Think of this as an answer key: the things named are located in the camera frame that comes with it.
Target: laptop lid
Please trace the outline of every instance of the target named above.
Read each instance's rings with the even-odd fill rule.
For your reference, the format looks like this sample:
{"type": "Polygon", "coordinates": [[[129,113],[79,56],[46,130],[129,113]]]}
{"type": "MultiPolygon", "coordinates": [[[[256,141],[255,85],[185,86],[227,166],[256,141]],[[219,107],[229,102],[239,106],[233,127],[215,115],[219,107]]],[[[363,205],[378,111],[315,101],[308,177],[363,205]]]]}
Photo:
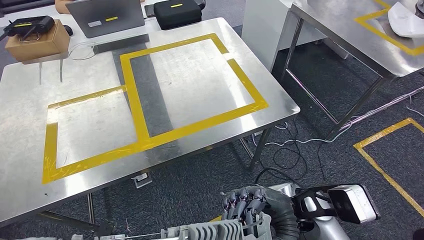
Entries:
{"type": "Polygon", "coordinates": [[[66,7],[87,38],[145,24],[140,0],[78,0],[66,7]]]}

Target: black case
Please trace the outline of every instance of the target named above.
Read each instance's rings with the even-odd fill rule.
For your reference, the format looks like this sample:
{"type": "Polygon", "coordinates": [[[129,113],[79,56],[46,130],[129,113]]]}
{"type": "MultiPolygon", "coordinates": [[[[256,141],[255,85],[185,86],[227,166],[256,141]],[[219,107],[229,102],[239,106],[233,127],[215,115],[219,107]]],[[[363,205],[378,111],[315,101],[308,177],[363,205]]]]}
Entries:
{"type": "Polygon", "coordinates": [[[153,5],[156,20],[162,30],[172,29],[202,20],[202,10],[194,0],[168,0],[153,5]]]}

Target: table leg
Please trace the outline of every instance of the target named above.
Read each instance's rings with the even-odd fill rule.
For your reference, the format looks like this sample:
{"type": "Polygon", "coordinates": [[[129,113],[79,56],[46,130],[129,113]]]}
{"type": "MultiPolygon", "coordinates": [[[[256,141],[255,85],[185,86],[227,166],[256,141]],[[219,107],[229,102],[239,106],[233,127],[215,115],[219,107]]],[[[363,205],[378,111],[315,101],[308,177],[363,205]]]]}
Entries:
{"type": "Polygon", "coordinates": [[[246,141],[243,138],[240,138],[241,145],[243,146],[244,150],[246,150],[247,155],[249,155],[249,158],[250,158],[250,166],[249,166],[250,171],[253,171],[256,163],[259,162],[259,158],[261,157],[262,149],[264,149],[265,144],[267,143],[267,139],[268,139],[268,136],[271,133],[271,129],[272,129],[272,127],[267,128],[267,129],[262,131],[262,134],[260,135],[259,143],[257,144],[257,147],[256,147],[254,154],[249,149],[248,145],[246,144],[246,141]]]}
{"type": "Polygon", "coordinates": [[[93,195],[91,193],[87,194],[87,202],[88,202],[88,221],[91,224],[96,224],[94,219],[93,195]]]}
{"type": "Polygon", "coordinates": [[[296,31],[294,31],[293,39],[291,40],[290,48],[288,49],[288,55],[285,60],[284,68],[282,69],[280,83],[283,81],[284,75],[286,74],[286,69],[289,68],[290,60],[292,59],[293,52],[295,51],[296,44],[298,43],[299,35],[301,34],[302,26],[304,24],[304,19],[299,17],[297,21],[296,31]]]}
{"type": "Polygon", "coordinates": [[[379,77],[372,85],[371,87],[362,95],[362,97],[355,103],[355,105],[349,110],[349,112],[343,117],[341,121],[339,121],[329,132],[326,139],[331,140],[333,139],[339,132],[339,130],[345,125],[347,122],[349,122],[352,118],[352,116],[364,105],[364,103],[370,99],[370,97],[373,95],[373,93],[383,85],[386,81],[390,81],[391,79],[387,79],[384,77],[379,77]]]}
{"type": "Polygon", "coordinates": [[[67,225],[67,226],[71,226],[77,229],[82,229],[87,231],[94,231],[97,233],[98,236],[109,236],[112,233],[112,230],[114,227],[112,224],[106,224],[106,225],[92,224],[86,221],[81,221],[81,220],[64,216],[64,215],[51,212],[51,211],[43,211],[43,212],[37,213],[37,216],[40,218],[58,223],[58,224],[63,224],[63,225],[67,225]]]}

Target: stainless steel table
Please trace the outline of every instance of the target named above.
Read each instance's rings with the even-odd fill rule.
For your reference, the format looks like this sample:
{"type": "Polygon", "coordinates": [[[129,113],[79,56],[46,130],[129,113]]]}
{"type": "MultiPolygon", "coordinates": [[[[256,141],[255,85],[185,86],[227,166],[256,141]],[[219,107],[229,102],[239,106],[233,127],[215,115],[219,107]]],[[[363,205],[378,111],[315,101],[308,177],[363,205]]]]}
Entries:
{"type": "Polygon", "coordinates": [[[8,65],[0,226],[263,130],[254,164],[268,129],[299,111],[223,18],[8,65]]]}
{"type": "Polygon", "coordinates": [[[335,126],[327,139],[333,138],[338,131],[351,124],[408,98],[408,95],[424,90],[424,86],[420,87],[350,120],[384,83],[424,68],[424,38],[400,37],[390,27],[387,12],[396,2],[401,2],[413,13],[416,12],[416,0],[296,0],[293,3],[291,11],[298,16],[298,22],[281,80],[286,73],[289,74],[334,122],[335,126]],[[304,21],[321,31],[380,76],[341,120],[337,120],[288,68],[304,21]]]}

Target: yellow tape outline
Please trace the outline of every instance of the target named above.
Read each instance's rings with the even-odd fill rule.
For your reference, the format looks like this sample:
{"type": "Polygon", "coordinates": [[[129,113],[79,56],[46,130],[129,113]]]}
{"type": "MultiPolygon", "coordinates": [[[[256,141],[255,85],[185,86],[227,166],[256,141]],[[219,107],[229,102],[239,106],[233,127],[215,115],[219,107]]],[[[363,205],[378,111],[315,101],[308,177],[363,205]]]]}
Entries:
{"type": "Polygon", "coordinates": [[[390,10],[390,8],[392,7],[382,0],[374,0],[374,1],[378,4],[380,4],[381,6],[383,6],[384,9],[370,13],[370,14],[367,14],[367,15],[359,16],[359,17],[355,18],[354,21],[357,22],[358,24],[360,24],[361,26],[363,26],[364,28],[366,28],[368,31],[376,34],[377,36],[383,38],[384,40],[388,41],[389,43],[400,48],[402,51],[404,51],[405,53],[407,53],[409,55],[417,56],[417,55],[424,53],[424,45],[418,46],[416,48],[409,48],[409,47],[405,46],[404,44],[402,44],[402,43],[396,41],[395,39],[391,38],[390,36],[386,35],[385,33],[379,31],[377,28],[375,28],[371,24],[367,23],[367,21],[370,20],[370,19],[375,19],[375,18],[380,17],[381,15],[386,14],[390,10]]]}
{"type": "Polygon", "coordinates": [[[409,204],[412,205],[412,207],[424,218],[424,209],[405,191],[392,177],[390,177],[378,164],[377,162],[364,150],[364,147],[381,139],[382,137],[393,133],[394,131],[405,127],[406,125],[412,124],[417,129],[419,129],[421,132],[424,133],[424,127],[419,125],[416,121],[414,121],[412,118],[407,118],[401,122],[398,122],[392,126],[387,127],[386,129],[368,137],[367,139],[360,141],[353,145],[356,150],[371,164],[377,172],[379,172],[386,180],[387,182],[392,185],[407,201],[409,204]]]}
{"type": "Polygon", "coordinates": [[[146,151],[154,147],[172,142],[174,140],[180,139],[182,137],[191,135],[193,133],[202,131],[207,128],[231,121],[233,119],[239,118],[241,116],[251,114],[261,109],[267,108],[269,105],[255,88],[254,84],[250,81],[248,76],[244,73],[242,68],[234,59],[227,60],[229,66],[232,68],[236,76],[239,78],[243,86],[251,95],[254,103],[248,104],[243,107],[224,112],[222,114],[173,129],[171,131],[150,137],[149,131],[146,125],[146,121],[143,114],[142,104],[140,102],[139,94],[137,92],[136,81],[134,79],[133,70],[131,67],[130,60],[132,58],[141,57],[144,55],[149,55],[152,53],[157,53],[160,51],[204,41],[212,40],[215,46],[218,48],[221,54],[228,53],[227,48],[224,46],[222,41],[215,33],[202,35],[194,38],[190,38],[183,41],[178,41],[162,46],[152,47],[143,49],[140,51],[135,51],[131,53],[126,53],[120,55],[121,67],[124,77],[124,85],[113,87],[110,89],[94,92],[84,96],[72,98],[69,100],[57,102],[50,104],[47,109],[47,125],[45,130],[45,147],[44,147],[44,159],[43,159],[43,173],[42,173],[42,183],[47,184],[49,182],[62,179],[64,177],[70,176],[72,174],[79,173],[81,171],[97,167],[99,165],[114,161],[116,159],[124,158],[135,153],[146,151]],[[132,114],[132,119],[134,122],[135,133],[137,136],[137,141],[129,145],[113,149],[99,155],[95,155],[78,162],[68,164],[59,168],[56,168],[56,156],[57,156],[57,147],[58,147],[58,121],[55,119],[57,115],[57,109],[65,107],[72,104],[78,104],[85,101],[91,101],[99,97],[104,97],[109,94],[123,93],[127,92],[129,107],[132,114]]]}

